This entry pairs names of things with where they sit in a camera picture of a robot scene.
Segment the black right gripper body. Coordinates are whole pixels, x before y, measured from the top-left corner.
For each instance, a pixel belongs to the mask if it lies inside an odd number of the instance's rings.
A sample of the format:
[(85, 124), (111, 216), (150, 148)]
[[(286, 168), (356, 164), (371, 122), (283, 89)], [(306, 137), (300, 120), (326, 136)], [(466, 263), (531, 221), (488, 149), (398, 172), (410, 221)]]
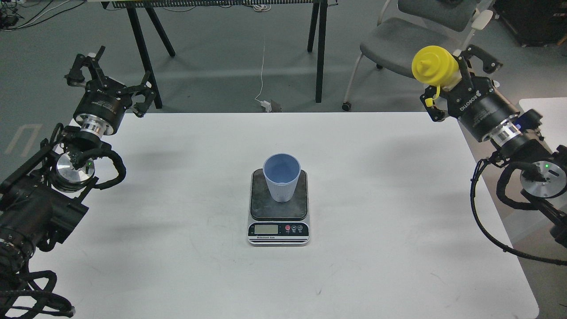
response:
[(487, 77), (472, 77), (472, 87), (461, 80), (447, 93), (448, 114), (455, 117), (476, 141), (490, 139), (492, 131), (504, 121), (519, 116), (513, 106)]

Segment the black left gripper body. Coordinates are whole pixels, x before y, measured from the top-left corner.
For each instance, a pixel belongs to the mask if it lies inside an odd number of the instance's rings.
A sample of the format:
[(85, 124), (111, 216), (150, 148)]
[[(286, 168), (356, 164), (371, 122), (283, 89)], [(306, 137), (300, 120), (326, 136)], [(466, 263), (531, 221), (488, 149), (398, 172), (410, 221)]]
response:
[(132, 105), (132, 94), (126, 86), (85, 87), (85, 93), (73, 114), (73, 120), (81, 125), (94, 122), (99, 127), (95, 134), (115, 135), (119, 130), (126, 109)]

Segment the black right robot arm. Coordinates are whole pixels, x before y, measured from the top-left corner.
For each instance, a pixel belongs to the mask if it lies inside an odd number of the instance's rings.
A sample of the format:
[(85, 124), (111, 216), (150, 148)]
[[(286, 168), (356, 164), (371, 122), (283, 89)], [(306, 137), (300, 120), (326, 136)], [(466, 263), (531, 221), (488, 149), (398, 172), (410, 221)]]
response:
[(566, 147), (552, 152), (540, 133), (541, 114), (521, 113), (497, 89), (496, 81), (474, 74), (470, 59), (481, 60), (492, 74), (500, 61), (475, 45), (458, 55), (429, 45), (413, 57), (412, 74), (427, 86), (420, 101), (432, 121), (458, 120), (472, 137), (489, 141), (495, 152), (488, 161), (503, 168), (497, 182), (499, 200), (517, 210), (538, 210), (552, 223), (551, 236), (566, 245), (566, 213), (550, 199), (566, 193)]

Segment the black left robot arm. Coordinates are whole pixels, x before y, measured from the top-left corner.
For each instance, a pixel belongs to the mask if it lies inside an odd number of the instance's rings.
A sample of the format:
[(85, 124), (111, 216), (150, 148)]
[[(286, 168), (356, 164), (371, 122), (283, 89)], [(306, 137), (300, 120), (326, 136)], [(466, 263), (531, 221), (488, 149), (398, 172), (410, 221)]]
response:
[(104, 136), (115, 135), (128, 109), (142, 118), (156, 97), (147, 70), (139, 85), (108, 77), (97, 54), (78, 54), (65, 76), (83, 87), (73, 121), (58, 124), (40, 150), (1, 184), (1, 279), (16, 280), (36, 249), (63, 243), (85, 216), (82, 201), (92, 189), (105, 190), (126, 177), (122, 158)]

